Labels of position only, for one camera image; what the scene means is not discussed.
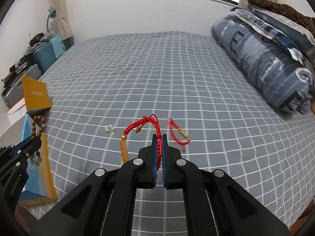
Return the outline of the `beige left curtain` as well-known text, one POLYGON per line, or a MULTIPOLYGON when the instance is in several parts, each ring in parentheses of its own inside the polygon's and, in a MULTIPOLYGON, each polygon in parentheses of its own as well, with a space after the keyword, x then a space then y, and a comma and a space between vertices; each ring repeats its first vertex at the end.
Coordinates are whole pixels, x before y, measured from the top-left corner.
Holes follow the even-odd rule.
POLYGON ((57 26, 59 35, 62 40, 67 40, 73 36, 72 29, 70 27, 66 0, 49 0, 52 7, 56 10, 57 26))

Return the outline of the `red cord bracelet gold tube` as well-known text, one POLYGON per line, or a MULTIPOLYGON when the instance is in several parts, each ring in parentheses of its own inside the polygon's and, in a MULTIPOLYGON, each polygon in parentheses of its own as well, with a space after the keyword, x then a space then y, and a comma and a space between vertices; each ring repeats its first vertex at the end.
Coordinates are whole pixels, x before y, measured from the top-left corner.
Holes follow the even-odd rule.
POLYGON ((168 127, 169 127, 169 131, 170 131, 170 135, 171 135, 172 139, 178 145, 180 145, 182 151, 185 152, 186 147, 188 146, 188 144, 191 141, 190 137, 171 118, 168 119, 168 127))

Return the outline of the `teal desk lamp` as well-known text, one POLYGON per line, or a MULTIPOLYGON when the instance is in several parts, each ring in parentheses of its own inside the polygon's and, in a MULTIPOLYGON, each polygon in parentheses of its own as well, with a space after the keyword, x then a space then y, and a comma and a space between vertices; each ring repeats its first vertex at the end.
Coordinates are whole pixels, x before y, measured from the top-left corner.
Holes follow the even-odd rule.
POLYGON ((56 13, 56 9, 53 7, 49 7, 48 8, 48 16, 47 16, 47 20, 46 20, 46 31, 56 34, 58 31, 58 27, 57 27, 57 13, 56 13))

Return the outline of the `grey checked bed sheet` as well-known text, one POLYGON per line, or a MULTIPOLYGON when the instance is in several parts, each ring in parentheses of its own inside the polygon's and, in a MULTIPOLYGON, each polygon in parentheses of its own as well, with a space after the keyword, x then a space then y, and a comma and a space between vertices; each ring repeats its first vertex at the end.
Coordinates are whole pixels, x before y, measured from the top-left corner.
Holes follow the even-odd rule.
POLYGON ((270 107, 211 37, 112 35, 75 44, 42 76, 53 184, 65 197, 98 168, 121 166, 120 136, 155 114, 191 138, 183 157, 222 169, 291 226, 314 197, 314 114, 270 107), (113 125, 110 135, 105 125, 113 125))

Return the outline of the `brown fleece blanket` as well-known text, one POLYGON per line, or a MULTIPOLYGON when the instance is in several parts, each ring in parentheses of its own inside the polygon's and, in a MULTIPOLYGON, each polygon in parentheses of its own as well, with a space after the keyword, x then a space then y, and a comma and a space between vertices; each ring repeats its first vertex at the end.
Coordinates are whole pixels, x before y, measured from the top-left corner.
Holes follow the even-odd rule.
POLYGON ((314 36, 314 18, 299 13, 293 7, 268 0, 248 0, 248 3, 285 16, 306 28, 314 36))

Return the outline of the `grey suitcase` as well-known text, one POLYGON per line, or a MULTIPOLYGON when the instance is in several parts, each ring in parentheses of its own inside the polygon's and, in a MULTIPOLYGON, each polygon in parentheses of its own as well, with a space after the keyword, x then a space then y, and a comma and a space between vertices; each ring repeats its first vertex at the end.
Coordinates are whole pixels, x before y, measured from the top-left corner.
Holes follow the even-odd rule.
POLYGON ((18 76, 17 79, 13 81, 9 86, 4 87, 1 93, 3 102, 8 109, 11 109, 18 101, 23 97, 23 87, 22 87, 22 76, 27 76, 38 80, 42 76, 42 71, 37 64, 30 66, 21 76, 18 76))

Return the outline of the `clear crystal earrings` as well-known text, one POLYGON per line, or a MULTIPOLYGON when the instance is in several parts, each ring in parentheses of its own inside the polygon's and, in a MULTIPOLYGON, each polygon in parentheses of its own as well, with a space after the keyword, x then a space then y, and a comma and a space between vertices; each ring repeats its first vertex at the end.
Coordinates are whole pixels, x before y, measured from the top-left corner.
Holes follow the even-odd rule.
POLYGON ((116 133, 116 128, 113 125, 105 125, 104 130, 106 133, 109 133, 110 135, 114 135, 116 133))

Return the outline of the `folded blue patterned duvet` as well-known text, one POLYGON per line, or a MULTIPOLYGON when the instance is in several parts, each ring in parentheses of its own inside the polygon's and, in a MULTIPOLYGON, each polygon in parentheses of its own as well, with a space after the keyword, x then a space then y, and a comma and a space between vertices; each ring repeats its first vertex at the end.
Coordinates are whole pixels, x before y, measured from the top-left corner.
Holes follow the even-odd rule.
POLYGON ((283 113, 310 110, 314 76, 306 66, 237 16, 218 20, 211 31, 269 105, 283 113))

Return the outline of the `teal suitcase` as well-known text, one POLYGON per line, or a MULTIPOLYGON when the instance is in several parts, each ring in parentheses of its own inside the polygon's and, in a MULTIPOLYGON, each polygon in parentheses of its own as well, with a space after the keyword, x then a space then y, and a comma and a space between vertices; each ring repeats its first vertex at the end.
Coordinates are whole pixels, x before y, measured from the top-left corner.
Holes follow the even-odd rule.
POLYGON ((64 53, 66 47, 59 35, 41 44, 32 51, 32 57, 42 73, 45 73, 64 53))

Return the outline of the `white blue cardboard box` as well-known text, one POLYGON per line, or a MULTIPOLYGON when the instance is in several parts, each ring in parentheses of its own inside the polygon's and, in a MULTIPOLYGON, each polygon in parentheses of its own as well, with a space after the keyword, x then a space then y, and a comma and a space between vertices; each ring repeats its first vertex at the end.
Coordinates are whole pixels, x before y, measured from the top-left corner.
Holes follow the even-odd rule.
POLYGON ((10 211, 57 200, 41 115, 51 108, 46 84, 27 76, 21 83, 27 108, 23 125, 15 123, 1 135, 1 201, 10 211))

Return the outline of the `grey patterned pillow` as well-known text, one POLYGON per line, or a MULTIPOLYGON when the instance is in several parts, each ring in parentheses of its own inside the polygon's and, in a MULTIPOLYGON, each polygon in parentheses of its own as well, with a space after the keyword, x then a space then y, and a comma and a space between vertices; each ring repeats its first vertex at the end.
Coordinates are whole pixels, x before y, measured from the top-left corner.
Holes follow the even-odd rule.
POLYGON ((314 36, 292 20, 247 4, 248 9, 234 7, 225 19, 239 19, 245 26, 275 42, 284 52, 314 73, 314 36))

